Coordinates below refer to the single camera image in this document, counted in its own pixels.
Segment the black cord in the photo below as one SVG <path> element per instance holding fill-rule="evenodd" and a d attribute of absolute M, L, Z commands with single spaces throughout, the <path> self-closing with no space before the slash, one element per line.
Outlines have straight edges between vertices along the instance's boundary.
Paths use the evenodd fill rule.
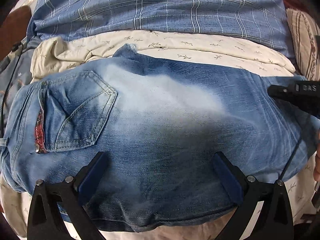
<path fill-rule="evenodd" d="M 308 119 L 310 118 L 310 116 L 311 116 L 311 114 L 308 114 L 308 117 L 306 118 L 306 121 L 305 121 L 305 124 L 304 124 L 303 128 L 306 127 L 307 121 L 308 121 Z M 298 139 L 298 141 L 297 141 L 297 143 L 296 143 L 296 146 L 294 147 L 294 149 L 293 149 L 293 151 L 292 151 L 292 153 L 291 153 L 291 156 L 290 156 L 289 160 L 288 160 L 287 163 L 285 164 L 285 166 L 284 166 L 284 168 L 283 168 L 283 170 L 282 170 L 282 172 L 281 172 L 281 175 L 279 176 L 279 179 L 280 179 L 280 180 L 283 179 L 285 172 L 287 171 L 289 165 L 291 164 L 294 156 L 295 156 L 296 153 L 297 153 L 297 150 L 298 150 L 298 148 L 299 148 L 299 145 L 300 145 L 300 143 L 301 143 L 301 141 L 302 141 L 303 128 L 302 128 L 300 137 L 299 137 L 299 139 Z"/>
<path fill-rule="evenodd" d="M 16 71 L 16 68 L 17 68 L 17 66 L 18 66 L 19 60 L 20 60 L 20 58 L 21 58 L 22 51 L 23 51 L 23 47 L 21 48 L 21 52 L 20 52 L 20 54 L 19 54 L 17 63 L 16 63 L 16 65 L 15 65 L 13 71 L 12 71 L 10 81 L 9 81 L 9 83 L 8 83 L 8 85 L 7 85 L 7 88 L 5 89 L 5 92 L 4 92 L 4 95 L 3 95 L 3 98 L 2 98 L 0 138 L 2 138 L 2 137 L 4 136 L 4 118 L 3 118 L 4 102 L 5 102 L 5 99 L 6 99 L 6 97 L 7 97 L 8 92 L 9 92 L 10 84 L 11 84 L 11 81 L 12 81 L 12 78 L 13 78 L 13 75 L 14 75 L 14 72 Z"/>

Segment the embroidered patch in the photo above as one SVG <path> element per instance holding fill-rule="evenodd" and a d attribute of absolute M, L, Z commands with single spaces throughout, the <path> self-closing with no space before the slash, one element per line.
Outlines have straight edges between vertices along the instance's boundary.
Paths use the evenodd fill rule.
<path fill-rule="evenodd" d="M 36 153 L 47 153 L 44 148 L 43 111 L 40 109 L 35 126 Z"/>

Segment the striped fabric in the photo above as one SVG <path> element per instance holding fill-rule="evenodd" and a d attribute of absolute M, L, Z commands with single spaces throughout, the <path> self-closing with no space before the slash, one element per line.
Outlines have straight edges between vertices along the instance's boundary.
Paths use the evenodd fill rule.
<path fill-rule="evenodd" d="M 27 36 L 72 41 L 125 29 L 224 34 L 295 59 L 283 0 L 38 0 Z"/>
<path fill-rule="evenodd" d="M 287 17 L 298 67 L 308 80 L 319 81 L 320 61 L 315 35 L 320 34 L 320 29 L 306 12 L 287 9 Z"/>

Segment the human hand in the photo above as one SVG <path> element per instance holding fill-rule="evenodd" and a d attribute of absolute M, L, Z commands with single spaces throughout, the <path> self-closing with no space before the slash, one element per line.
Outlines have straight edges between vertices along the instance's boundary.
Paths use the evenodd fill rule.
<path fill-rule="evenodd" d="M 320 143 L 317 145 L 316 167 L 313 171 L 313 178 L 315 181 L 320 181 Z"/>

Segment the belt loop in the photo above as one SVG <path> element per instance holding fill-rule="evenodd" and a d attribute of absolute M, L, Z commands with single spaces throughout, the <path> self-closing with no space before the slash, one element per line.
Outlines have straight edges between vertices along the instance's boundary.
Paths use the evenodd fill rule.
<path fill-rule="evenodd" d="M 8 139 L 0 138 L 0 146 L 7 147 Z"/>

